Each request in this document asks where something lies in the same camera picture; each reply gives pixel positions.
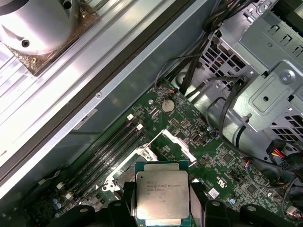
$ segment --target motherboard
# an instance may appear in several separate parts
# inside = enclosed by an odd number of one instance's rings
[[[189,180],[201,182],[209,199],[234,210],[257,204],[282,215],[282,197],[252,182],[245,158],[226,148],[204,116],[166,81],[145,93],[27,212],[44,226],[78,204],[100,210],[121,198],[124,182],[134,181],[136,162],[168,160],[187,160]],[[250,172],[256,182],[268,183],[255,168]]]

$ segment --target barcode sticker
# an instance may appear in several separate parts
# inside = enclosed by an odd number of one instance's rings
[[[215,199],[215,198],[217,198],[217,196],[220,194],[215,188],[212,188],[209,192],[208,192],[208,194],[213,198],[213,199]]]

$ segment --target connector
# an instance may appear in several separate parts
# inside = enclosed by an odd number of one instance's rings
[[[303,168],[303,154],[291,154],[284,158],[280,164],[283,170],[300,170]]]
[[[294,206],[290,206],[289,208],[287,208],[286,212],[289,215],[293,215],[293,213],[295,213],[297,211],[297,208]]]

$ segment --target black ram slot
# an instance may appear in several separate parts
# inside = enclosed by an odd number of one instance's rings
[[[125,149],[125,151],[128,151],[129,149],[133,148],[134,145],[146,134],[146,130],[143,130],[141,132],[139,132],[137,134],[137,137],[135,137],[134,141],[132,141],[128,146],[127,148]],[[117,155],[117,157],[108,165],[105,167],[104,170],[102,170],[96,177],[95,177],[95,180],[90,183],[86,188],[84,188],[84,190],[82,190],[79,195],[83,195],[89,188],[91,188],[92,186],[94,186],[98,180],[100,179],[100,177],[102,177],[102,175],[104,175],[107,171],[110,170],[110,168],[112,166],[114,166],[122,157],[123,155],[125,154],[125,152],[120,152],[119,155]]]
[[[95,164],[100,161],[101,159],[104,158],[104,156],[106,154],[108,154],[108,150],[111,150],[114,148],[114,146],[117,144],[117,142],[120,142],[121,140],[123,140],[125,138],[125,136],[127,136],[127,134],[134,130],[135,129],[135,126],[136,126],[136,122],[137,121],[133,121],[131,122],[127,128],[124,128],[121,132],[119,132],[117,134],[117,136],[115,136],[108,144],[104,144],[102,145],[102,147],[100,149],[98,149],[98,151],[100,151],[100,154],[97,155],[94,155],[94,157],[96,157],[91,163],[89,163],[87,166],[85,166],[86,168],[83,169],[82,171],[78,171],[78,175],[76,175],[75,177],[73,177],[72,180],[70,180],[69,184],[71,184],[72,182],[73,185],[75,186],[78,181],[82,181],[84,180],[83,177],[85,177],[85,175],[91,170],[92,167],[95,166]]]
[[[106,163],[108,162],[115,154],[117,154],[118,151],[121,150],[122,147],[125,146],[125,144],[127,144],[127,142],[129,140],[131,140],[131,138],[136,134],[136,129],[133,129],[131,130],[124,138],[122,138],[122,140],[119,141],[119,143],[115,144],[114,147],[109,151],[110,152],[110,155],[108,157],[106,157],[106,159],[101,162],[99,165],[95,165],[97,164],[98,162],[100,162],[104,157],[102,158],[98,158],[96,159],[90,166],[90,168],[88,170],[85,170],[86,174],[88,174],[89,172],[89,175],[88,176],[85,176],[84,178],[79,178],[80,180],[82,180],[82,182],[77,185],[77,187],[73,188],[73,190],[77,191],[79,190],[79,188],[84,185],[99,169],[100,169],[100,166],[103,164],[103,163]]]
[[[95,152],[91,153],[91,155],[88,157],[87,160],[85,160],[85,162],[79,167],[79,169],[81,170],[85,165],[88,164],[89,161],[91,161],[94,158],[96,153],[101,151],[101,149],[103,149],[113,139],[117,138],[123,132],[125,127],[127,127],[128,123],[130,122],[125,121],[117,130],[115,130],[115,132],[110,137],[108,137]]]

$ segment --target red wire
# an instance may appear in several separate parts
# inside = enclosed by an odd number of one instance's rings
[[[285,157],[284,154],[282,154],[280,151],[278,151],[276,148],[274,149],[274,151],[281,157]]]

